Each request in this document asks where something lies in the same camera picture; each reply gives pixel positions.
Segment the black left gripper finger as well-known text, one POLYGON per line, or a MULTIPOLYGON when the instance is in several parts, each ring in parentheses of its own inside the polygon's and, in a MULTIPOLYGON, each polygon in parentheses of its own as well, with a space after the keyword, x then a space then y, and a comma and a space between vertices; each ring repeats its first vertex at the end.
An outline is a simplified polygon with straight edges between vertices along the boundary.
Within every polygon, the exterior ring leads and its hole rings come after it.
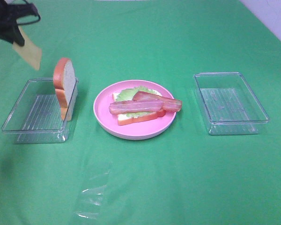
POLYGON ((13 42, 14 42, 13 37, 11 37, 11 36, 9 36, 8 34, 5 34, 5 33, 0 33, 0 39, 3 40, 3 41, 6 41, 8 43, 11 43, 11 44, 13 44, 13 42))
POLYGON ((25 39, 23 38, 18 25, 11 25, 10 28, 10 38, 11 41, 10 43, 16 43, 19 46, 24 46, 25 45, 25 39))

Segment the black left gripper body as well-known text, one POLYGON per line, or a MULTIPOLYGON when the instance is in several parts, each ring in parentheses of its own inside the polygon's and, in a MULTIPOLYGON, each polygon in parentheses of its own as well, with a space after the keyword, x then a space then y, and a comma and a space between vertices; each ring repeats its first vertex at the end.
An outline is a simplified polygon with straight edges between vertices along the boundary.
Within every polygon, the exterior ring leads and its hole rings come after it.
POLYGON ((4 0, 0 0, 0 33, 10 36, 11 25, 31 25, 37 23, 36 6, 24 0, 22 3, 8 4, 4 0))

